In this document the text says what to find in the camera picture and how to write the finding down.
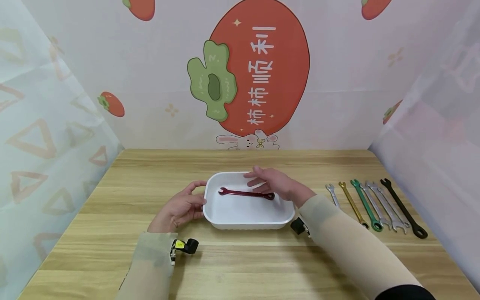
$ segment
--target beige sleeve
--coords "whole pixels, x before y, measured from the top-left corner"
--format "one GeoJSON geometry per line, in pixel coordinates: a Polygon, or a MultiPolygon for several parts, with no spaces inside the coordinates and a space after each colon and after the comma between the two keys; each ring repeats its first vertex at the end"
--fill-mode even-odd
{"type": "Polygon", "coordinates": [[[140,235],[116,300],[168,300],[173,272],[170,249],[177,236],[177,233],[149,232],[140,235]]]}
{"type": "Polygon", "coordinates": [[[368,299],[399,285],[421,284],[401,261],[359,222],[325,196],[299,210],[312,240],[322,247],[368,299]]]}

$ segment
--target hand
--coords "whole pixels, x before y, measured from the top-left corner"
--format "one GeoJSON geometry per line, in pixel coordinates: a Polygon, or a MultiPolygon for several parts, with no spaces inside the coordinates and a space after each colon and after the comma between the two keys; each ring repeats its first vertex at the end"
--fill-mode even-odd
{"type": "Polygon", "coordinates": [[[307,186],[272,168],[262,169],[259,166],[254,166],[252,172],[243,176],[245,178],[255,178],[248,182],[248,186],[263,183],[261,186],[254,188],[254,192],[275,192],[282,199],[292,201],[298,208],[316,195],[307,186]]]}
{"type": "Polygon", "coordinates": [[[173,196],[155,216],[148,226],[147,232],[174,232],[182,224],[193,219],[203,218],[203,206],[207,203],[207,200],[204,199],[203,194],[193,195],[192,192],[205,185],[207,185],[206,181],[194,181],[183,191],[173,196]]]}

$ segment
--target wrist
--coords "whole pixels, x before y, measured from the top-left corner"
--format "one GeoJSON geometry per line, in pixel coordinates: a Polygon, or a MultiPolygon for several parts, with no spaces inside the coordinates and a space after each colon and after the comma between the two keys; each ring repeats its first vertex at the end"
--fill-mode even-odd
{"type": "Polygon", "coordinates": [[[173,221],[173,216],[160,211],[148,226],[147,232],[151,233],[170,233],[175,232],[177,226],[173,221]]]}
{"type": "Polygon", "coordinates": [[[309,187],[295,182],[292,191],[290,192],[290,200],[295,204],[296,207],[302,207],[308,199],[314,197],[316,193],[312,191],[309,187]]]}

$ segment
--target persimmon illustration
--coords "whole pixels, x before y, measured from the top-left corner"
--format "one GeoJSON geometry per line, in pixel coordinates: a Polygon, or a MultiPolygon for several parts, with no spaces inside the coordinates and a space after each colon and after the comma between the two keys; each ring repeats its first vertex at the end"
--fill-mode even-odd
{"type": "Polygon", "coordinates": [[[155,0],[122,0],[135,17],[150,21],[155,14],[155,0]]]}
{"type": "Polygon", "coordinates": [[[384,125],[387,124],[388,120],[393,116],[393,113],[396,111],[398,106],[400,106],[400,103],[402,103],[403,99],[400,100],[397,104],[395,104],[393,107],[389,108],[385,114],[384,114],[384,125]]]}
{"type": "Polygon", "coordinates": [[[378,17],[392,0],[361,0],[361,14],[365,20],[378,17]]]}
{"type": "Polygon", "coordinates": [[[243,0],[204,44],[204,63],[187,69],[193,97],[206,114],[238,136],[271,135],[291,119],[303,95],[310,54],[303,28],[277,0],[243,0]]]}
{"type": "Polygon", "coordinates": [[[115,117],[123,117],[125,115],[123,104],[117,97],[115,97],[114,94],[103,92],[99,97],[97,97],[97,100],[105,110],[115,117]]]}

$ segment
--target cartoon bunny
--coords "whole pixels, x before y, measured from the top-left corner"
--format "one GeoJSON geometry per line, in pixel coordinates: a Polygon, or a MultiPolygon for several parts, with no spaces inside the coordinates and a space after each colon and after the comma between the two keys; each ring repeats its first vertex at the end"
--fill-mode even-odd
{"type": "Polygon", "coordinates": [[[278,150],[280,145],[275,144],[277,139],[276,135],[267,136],[262,130],[257,129],[255,134],[241,137],[230,134],[219,135],[216,137],[216,142],[219,144],[236,143],[229,150],[278,150]]]}

